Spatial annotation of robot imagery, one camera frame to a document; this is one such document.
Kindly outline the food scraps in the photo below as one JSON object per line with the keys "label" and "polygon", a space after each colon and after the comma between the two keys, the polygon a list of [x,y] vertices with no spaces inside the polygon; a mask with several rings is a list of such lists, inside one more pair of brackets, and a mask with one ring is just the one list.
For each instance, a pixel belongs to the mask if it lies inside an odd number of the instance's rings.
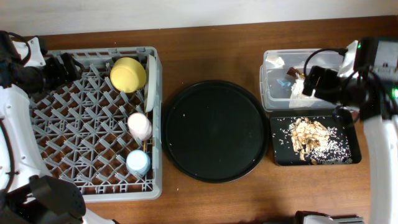
{"label": "food scraps", "polygon": [[352,164],[345,129],[327,116],[273,118],[275,161],[281,166]]}

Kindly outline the pink cup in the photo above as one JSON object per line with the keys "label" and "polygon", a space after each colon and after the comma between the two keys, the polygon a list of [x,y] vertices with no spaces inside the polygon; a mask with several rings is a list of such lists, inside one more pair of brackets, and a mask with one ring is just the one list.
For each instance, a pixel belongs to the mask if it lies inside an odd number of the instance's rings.
{"label": "pink cup", "polygon": [[128,117],[127,126],[134,139],[146,141],[152,136],[152,124],[142,113],[133,113]]}

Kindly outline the pale grey plate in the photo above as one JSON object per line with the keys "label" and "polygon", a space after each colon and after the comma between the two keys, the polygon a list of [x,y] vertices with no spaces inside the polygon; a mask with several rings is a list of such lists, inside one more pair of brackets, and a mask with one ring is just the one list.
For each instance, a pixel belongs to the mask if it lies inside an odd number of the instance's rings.
{"label": "pale grey plate", "polygon": [[157,62],[154,56],[148,55],[147,58],[147,83],[145,87],[145,112],[153,110],[156,95],[157,83]]}

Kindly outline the blue cup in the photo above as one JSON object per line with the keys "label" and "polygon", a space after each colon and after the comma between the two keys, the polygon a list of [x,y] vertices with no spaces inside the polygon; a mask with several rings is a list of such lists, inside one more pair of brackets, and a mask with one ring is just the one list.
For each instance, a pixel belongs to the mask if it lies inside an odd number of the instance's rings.
{"label": "blue cup", "polygon": [[126,158],[126,167],[131,174],[142,177],[150,169],[150,157],[142,150],[131,151]]}

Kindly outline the white tissue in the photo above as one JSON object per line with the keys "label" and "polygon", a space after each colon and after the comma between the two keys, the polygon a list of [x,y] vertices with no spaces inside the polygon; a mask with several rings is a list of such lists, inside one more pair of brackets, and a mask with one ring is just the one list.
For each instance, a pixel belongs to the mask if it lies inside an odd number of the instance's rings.
{"label": "white tissue", "polygon": [[310,97],[303,95],[304,79],[298,78],[291,87],[289,108],[309,107],[312,105]]}

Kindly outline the gold brown snack wrapper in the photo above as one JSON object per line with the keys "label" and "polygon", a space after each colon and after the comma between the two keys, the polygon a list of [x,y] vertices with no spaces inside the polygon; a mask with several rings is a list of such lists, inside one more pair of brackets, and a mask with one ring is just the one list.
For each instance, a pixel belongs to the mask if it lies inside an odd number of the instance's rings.
{"label": "gold brown snack wrapper", "polygon": [[288,69],[287,75],[290,75],[291,77],[294,77],[295,79],[303,79],[303,80],[305,79],[304,73],[294,67],[290,67]]}

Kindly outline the yellow bowl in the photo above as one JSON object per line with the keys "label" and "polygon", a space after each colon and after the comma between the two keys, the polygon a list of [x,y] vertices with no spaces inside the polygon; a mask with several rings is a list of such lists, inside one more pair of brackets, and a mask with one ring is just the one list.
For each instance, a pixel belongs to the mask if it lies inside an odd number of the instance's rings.
{"label": "yellow bowl", "polygon": [[141,63],[131,57],[118,59],[111,69],[110,80],[122,92],[133,93],[147,82],[146,71]]}

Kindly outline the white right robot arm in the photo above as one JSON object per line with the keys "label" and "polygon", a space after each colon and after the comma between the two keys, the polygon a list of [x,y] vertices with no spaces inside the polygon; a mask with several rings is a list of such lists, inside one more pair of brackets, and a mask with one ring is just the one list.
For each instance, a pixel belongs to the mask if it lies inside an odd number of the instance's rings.
{"label": "white right robot arm", "polygon": [[365,37],[345,48],[339,70],[303,70],[302,93],[359,110],[369,149],[370,223],[397,223],[397,39]]}

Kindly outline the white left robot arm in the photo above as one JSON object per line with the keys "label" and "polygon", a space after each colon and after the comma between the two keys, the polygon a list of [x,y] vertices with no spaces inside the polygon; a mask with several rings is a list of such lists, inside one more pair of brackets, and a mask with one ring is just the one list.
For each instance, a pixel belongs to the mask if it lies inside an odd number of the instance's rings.
{"label": "white left robot arm", "polygon": [[81,78],[72,56],[48,58],[45,41],[1,31],[1,223],[110,223],[77,186],[47,169],[30,122],[31,94]]}

